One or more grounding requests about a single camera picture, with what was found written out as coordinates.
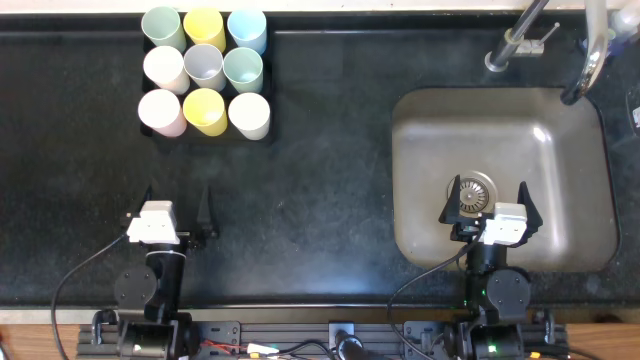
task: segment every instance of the drain strainer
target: drain strainer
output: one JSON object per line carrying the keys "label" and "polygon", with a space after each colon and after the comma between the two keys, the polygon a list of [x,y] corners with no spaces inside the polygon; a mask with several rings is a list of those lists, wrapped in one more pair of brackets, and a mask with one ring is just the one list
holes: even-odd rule
{"label": "drain strainer", "polygon": [[460,210],[480,212],[489,203],[489,190],[476,179],[460,180]]}
{"label": "drain strainer", "polygon": [[[451,194],[453,180],[447,187],[447,198]],[[460,174],[460,211],[474,217],[481,211],[490,212],[497,198],[496,186],[487,175],[478,171]]]}

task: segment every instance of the cup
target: cup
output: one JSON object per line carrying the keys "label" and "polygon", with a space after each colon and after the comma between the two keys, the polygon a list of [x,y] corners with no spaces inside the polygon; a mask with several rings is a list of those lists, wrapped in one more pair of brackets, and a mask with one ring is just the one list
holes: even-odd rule
{"label": "cup", "polygon": [[237,10],[227,20],[229,33],[240,47],[262,55],[267,49],[267,18],[260,10]]}
{"label": "cup", "polygon": [[224,74],[239,93],[262,90],[262,68],[262,58],[253,49],[235,48],[224,57]]}
{"label": "cup", "polygon": [[240,94],[229,104],[229,120],[247,139],[260,140],[269,132],[271,108],[258,94]]}
{"label": "cup", "polygon": [[160,6],[147,11],[142,17],[142,32],[156,46],[171,46],[183,52],[187,48],[180,15],[173,8]]}
{"label": "cup", "polygon": [[195,44],[213,45],[224,52],[227,42],[222,15],[214,8],[197,8],[184,17],[184,30]]}
{"label": "cup", "polygon": [[180,136],[187,129],[180,101],[169,90],[146,93],[138,104],[138,116],[145,125],[167,137]]}
{"label": "cup", "polygon": [[202,88],[221,91],[227,84],[222,72],[222,53],[209,44],[192,46],[184,54],[184,69]]}
{"label": "cup", "polygon": [[217,91],[197,89],[184,99],[185,118],[208,136],[218,136],[227,129],[224,100]]}
{"label": "cup", "polygon": [[182,54],[171,46],[151,49],[142,64],[145,75],[159,87],[176,95],[189,89],[189,75],[184,71]]}

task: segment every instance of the faucet base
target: faucet base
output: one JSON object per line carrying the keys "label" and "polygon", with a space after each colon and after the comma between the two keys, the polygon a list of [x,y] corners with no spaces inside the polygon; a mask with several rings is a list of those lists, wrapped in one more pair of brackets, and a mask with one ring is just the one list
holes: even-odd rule
{"label": "faucet base", "polygon": [[502,66],[496,66],[496,65],[491,63],[491,53],[492,53],[492,51],[489,51],[487,53],[487,55],[484,57],[484,64],[487,66],[487,69],[489,69],[489,70],[491,70],[493,72],[503,72],[503,71],[507,70],[507,67],[509,66],[509,62],[507,61]]}

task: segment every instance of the wooden floor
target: wooden floor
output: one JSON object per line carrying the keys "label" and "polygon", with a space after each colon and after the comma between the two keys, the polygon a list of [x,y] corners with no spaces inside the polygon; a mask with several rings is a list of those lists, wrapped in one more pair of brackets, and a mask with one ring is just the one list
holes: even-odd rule
{"label": "wooden floor", "polygon": [[[62,343],[72,359],[78,330],[77,325],[60,326]],[[601,359],[640,359],[640,324],[575,324],[568,331],[572,347]],[[0,335],[10,360],[60,359],[49,325],[0,325]]]}

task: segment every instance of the sink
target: sink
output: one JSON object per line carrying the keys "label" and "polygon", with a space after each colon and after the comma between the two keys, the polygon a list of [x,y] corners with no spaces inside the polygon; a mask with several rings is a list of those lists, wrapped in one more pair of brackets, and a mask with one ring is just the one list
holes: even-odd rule
{"label": "sink", "polygon": [[602,269],[618,247],[600,117],[561,89],[424,89],[393,111],[395,237],[414,264],[454,255],[451,225],[438,222],[460,174],[461,211],[491,212],[517,201],[526,181],[544,225],[510,249],[510,265],[532,271]]}

